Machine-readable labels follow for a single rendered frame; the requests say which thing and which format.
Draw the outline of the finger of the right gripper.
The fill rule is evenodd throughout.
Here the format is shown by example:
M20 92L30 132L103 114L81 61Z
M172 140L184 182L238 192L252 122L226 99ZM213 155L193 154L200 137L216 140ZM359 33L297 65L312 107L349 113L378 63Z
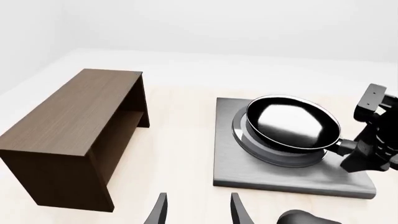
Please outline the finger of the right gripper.
M358 141L355 149L347 158L343 159L340 167L348 173L359 171L375 170L378 171L377 164L373 161L374 150L372 145L364 141Z
M363 141L365 143L375 143L376 135L379 128L373 124L367 124L364 129L357 135L354 141Z

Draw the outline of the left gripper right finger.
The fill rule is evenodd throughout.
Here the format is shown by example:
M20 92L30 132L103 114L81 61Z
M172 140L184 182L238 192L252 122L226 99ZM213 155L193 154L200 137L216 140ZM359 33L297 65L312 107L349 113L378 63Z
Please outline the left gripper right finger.
M236 192L231 194L230 210L233 224L254 224Z

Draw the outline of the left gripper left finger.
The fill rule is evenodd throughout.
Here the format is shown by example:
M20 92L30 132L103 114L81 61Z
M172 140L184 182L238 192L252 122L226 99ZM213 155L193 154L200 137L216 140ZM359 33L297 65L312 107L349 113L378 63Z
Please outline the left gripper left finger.
M143 224L165 224L167 218L168 201L167 194L162 192Z

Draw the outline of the flat grey stove plate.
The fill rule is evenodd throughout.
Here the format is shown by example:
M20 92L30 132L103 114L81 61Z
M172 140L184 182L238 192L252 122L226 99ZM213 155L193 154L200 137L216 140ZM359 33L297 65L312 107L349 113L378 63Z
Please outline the flat grey stove plate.
M215 186L372 199L376 187L365 171L347 173L333 152L289 154L269 149L246 123L247 99L217 98Z

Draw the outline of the round black stove knob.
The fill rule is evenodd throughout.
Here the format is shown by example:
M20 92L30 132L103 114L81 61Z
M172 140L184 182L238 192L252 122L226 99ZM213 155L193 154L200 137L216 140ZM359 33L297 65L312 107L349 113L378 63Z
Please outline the round black stove knob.
M303 210L289 210L278 219L277 224L342 224L312 215Z

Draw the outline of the small flat plate on stalk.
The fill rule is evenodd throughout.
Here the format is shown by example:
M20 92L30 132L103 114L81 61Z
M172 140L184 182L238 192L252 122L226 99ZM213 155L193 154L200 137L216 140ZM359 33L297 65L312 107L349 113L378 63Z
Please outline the small flat plate on stalk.
M360 122L368 121L382 103L386 89L382 85L371 83L355 107L354 119Z

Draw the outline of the dark brown wooden shelf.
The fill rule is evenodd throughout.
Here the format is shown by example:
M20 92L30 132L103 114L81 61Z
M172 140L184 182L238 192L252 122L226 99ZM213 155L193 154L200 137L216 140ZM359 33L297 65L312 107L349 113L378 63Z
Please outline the dark brown wooden shelf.
M37 205L112 212L107 184L149 126L142 72L86 68L0 135L0 159Z

